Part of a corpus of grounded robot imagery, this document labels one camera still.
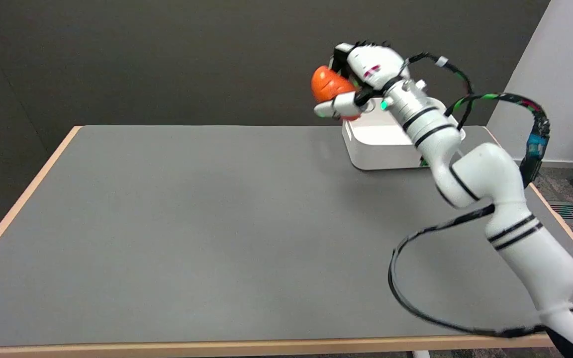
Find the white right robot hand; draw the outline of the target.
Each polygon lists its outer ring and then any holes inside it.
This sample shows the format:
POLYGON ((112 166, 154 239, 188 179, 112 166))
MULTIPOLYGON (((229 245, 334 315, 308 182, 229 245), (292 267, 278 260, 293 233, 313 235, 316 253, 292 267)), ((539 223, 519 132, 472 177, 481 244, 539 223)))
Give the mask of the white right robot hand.
POLYGON ((327 66, 316 69, 311 90, 320 117, 355 120, 370 111, 372 99, 382 98, 391 86, 409 77, 407 60, 385 45, 341 43, 327 66))

